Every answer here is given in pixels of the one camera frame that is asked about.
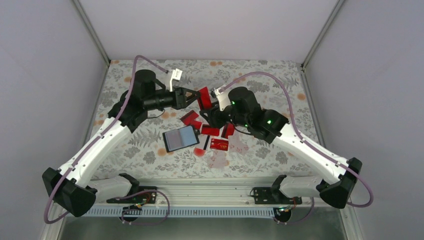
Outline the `black leather card holder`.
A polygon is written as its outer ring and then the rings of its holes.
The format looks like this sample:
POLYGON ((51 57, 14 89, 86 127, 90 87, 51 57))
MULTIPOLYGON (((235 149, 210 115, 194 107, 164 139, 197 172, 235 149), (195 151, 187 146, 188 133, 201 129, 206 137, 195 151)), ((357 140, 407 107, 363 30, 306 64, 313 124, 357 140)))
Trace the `black leather card holder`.
POLYGON ((162 134, 167 153, 194 146, 200 143, 199 130, 192 125, 166 131, 162 134))

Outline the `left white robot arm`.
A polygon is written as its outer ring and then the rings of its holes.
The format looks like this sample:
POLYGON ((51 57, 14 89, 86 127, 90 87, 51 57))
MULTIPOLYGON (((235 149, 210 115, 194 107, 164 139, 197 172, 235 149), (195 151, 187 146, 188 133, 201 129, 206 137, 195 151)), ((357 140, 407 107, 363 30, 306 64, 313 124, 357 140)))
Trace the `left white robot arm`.
POLYGON ((49 219, 52 203, 57 203, 67 214, 80 217, 94 204, 109 199, 124 199, 131 203, 139 197, 139 181, 127 173, 103 180, 92 180, 102 162, 112 150, 129 137, 145 120, 151 110, 185 109, 198 100, 199 91, 175 87, 172 91, 142 87, 123 93, 95 135, 58 169, 47 168, 42 180, 48 194, 43 218, 52 224, 63 218, 49 219))

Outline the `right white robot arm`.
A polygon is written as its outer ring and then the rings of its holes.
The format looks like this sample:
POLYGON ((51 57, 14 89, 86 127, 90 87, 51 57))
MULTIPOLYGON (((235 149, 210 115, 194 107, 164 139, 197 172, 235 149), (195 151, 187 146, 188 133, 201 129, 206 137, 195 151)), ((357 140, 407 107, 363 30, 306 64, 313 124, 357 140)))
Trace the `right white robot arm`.
POLYGON ((343 209, 348 204, 362 168, 360 160, 339 156, 330 160, 330 151, 310 138, 300 136, 294 125, 275 110, 259 108, 243 112, 234 106, 227 106, 224 110, 215 106, 202 110, 200 114, 213 128, 221 128, 226 124, 245 127, 254 138, 293 154, 317 173, 312 177, 280 175, 270 188, 274 202, 282 204, 287 199, 307 197, 320 198, 337 209, 343 209))

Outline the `red VIP card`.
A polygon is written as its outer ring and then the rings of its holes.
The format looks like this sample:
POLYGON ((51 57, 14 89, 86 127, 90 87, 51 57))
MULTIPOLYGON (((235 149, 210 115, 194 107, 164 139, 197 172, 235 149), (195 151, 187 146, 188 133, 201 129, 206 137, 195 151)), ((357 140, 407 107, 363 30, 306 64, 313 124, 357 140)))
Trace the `red VIP card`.
POLYGON ((234 134, 234 132, 235 132, 234 125, 231 123, 227 123, 222 129, 220 137, 224 139, 228 139, 229 136, 232 136, 234 134))

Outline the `red card left pair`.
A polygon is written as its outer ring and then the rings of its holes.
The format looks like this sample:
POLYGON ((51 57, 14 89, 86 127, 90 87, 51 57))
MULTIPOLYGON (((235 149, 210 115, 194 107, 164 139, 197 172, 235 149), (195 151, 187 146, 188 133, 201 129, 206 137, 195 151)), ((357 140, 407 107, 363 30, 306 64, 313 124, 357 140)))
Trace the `red card left pair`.
POLYGON ((194 110, 189 111, 185 115, 183 115, 180 118, 180 121, 184 123, 186 126, 192 126, 196 130, 200 130, 203 123, 201 121, 198 121, 197 118, 199 117, 199 114, 195 112, 194 110))

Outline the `white floral card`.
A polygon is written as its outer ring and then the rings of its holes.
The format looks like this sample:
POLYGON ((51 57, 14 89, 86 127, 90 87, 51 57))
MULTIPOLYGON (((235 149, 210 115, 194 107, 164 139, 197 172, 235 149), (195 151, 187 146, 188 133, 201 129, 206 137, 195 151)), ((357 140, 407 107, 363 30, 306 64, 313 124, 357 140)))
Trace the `white floral card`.
POLYGON ((242 159, 248 152, 249 146, 241 139, 240 134, 233 134, 223 140, 229 141, 228 151, 210 149, 212 155, 207 158, 207 165, 210 169, 224 169, 237 159, 242 159))

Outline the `red chip card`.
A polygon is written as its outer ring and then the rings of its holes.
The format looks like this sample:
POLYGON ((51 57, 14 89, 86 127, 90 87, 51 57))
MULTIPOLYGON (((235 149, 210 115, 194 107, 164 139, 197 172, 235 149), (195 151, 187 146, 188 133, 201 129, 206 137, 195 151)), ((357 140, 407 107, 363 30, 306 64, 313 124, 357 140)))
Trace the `red chip card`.
POLYGON ((210 141, 209 148, 213 150, 219 150, 219 151, 228 151, 229 141, 226 139, 212 138, 210 141))

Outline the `red card black stripe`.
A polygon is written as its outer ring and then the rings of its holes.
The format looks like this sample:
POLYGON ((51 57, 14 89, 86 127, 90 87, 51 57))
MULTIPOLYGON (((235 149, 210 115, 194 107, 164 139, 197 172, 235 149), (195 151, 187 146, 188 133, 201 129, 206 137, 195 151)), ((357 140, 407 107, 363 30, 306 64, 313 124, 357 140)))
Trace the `red card black stripe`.
POLYGON ((219 128, 212 127, 208 124, 203 124, 200 131, 202 135, 215 136, 215 137, 220 136, 220 132, 221 131, 219 128))

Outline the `white card red circle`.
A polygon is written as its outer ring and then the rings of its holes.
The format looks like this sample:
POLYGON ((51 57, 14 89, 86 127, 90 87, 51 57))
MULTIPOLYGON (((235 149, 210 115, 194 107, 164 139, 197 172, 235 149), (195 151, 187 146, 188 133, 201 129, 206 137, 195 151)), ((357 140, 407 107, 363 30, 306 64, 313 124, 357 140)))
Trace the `white card red circle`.
POLYGON ((199 143, 194 147, 193 153, 196 157, 202 157, 206 154, 211 136, 202 135, 199 138, 199 143))

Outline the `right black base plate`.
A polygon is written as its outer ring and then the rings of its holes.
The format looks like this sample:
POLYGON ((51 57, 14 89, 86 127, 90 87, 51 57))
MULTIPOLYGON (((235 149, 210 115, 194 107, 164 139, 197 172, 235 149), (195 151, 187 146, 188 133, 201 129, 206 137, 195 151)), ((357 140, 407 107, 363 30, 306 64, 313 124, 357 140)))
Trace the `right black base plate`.
POLYGON ((300 197, 289 198, 278 190, 272 191, 270 187, 254 187, 249 195, 256 205, 301 205, 303 203, 300 197))

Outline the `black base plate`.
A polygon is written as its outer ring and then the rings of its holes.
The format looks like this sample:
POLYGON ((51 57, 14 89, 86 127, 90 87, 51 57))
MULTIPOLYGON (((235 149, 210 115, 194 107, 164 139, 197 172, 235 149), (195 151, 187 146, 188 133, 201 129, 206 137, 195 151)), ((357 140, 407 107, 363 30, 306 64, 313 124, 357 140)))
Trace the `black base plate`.
POLYGON ((127 196, 121 198, 111 198, 108 204, 155 204, 156 186, 139 186, 137 190, 131 191, 127 196))
POLYGON ((272 191, 270 187, 254 187, 249 195, 256 205, 301 205, 303 203, 300 197, 289 198, 278 190, 272 191))

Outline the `aluminium rail frame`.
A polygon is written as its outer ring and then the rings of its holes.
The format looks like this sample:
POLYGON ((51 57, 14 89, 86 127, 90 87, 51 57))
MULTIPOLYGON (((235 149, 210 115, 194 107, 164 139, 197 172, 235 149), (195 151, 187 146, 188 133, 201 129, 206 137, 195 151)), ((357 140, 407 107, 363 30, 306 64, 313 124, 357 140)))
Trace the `aluminium rail frame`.
POLYGON ((288 198, 319 198, 327 205, 343 209, 348 202, 354 183, 340 180, 329 184, 319 177, 278 176, 273 182, 267 178, 223 178, 223 179, 171 179, 153 182, 142 181, 140 186, 157 187, 170 203, 178 206, 233 207, 255 204, 250 192, 255 187, 270 187, 288 198))

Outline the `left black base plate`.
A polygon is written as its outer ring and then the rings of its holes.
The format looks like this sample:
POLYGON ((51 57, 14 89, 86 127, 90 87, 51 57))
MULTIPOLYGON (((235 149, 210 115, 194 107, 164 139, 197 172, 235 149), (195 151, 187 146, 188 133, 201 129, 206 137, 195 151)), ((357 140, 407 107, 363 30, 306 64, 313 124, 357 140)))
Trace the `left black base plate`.
POLYGON ((131 191, 127 196, 121 198, 111 198, 108 204, 155 204, 156 186, 139 186, 137 190, 131 191))

